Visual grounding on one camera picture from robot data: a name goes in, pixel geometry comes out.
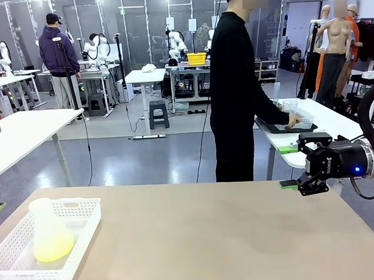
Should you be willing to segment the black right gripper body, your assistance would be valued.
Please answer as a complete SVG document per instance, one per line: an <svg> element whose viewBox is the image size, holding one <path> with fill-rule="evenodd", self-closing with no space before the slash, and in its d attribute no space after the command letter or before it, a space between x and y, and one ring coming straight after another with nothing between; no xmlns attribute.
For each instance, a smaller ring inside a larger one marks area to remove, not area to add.
<svg viewBox="0 0 374 280"><path fill-rule="evenodd" d="M357 142L319 142L316 149L304 143L303 152L306 155L306 183L367 175L367 153Z"/></svg>

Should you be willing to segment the person's right hand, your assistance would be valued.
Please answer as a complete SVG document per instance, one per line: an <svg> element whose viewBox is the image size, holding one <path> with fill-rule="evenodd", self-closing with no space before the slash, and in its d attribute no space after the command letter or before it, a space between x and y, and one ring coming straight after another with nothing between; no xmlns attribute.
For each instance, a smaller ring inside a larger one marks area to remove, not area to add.
<svg viewBox="0 0 374 280"><path fill-rule="evenodd" d="M291 113L288 117L286 129L292 129L296 124L300 123L301 117L297 113Z"/></svg>

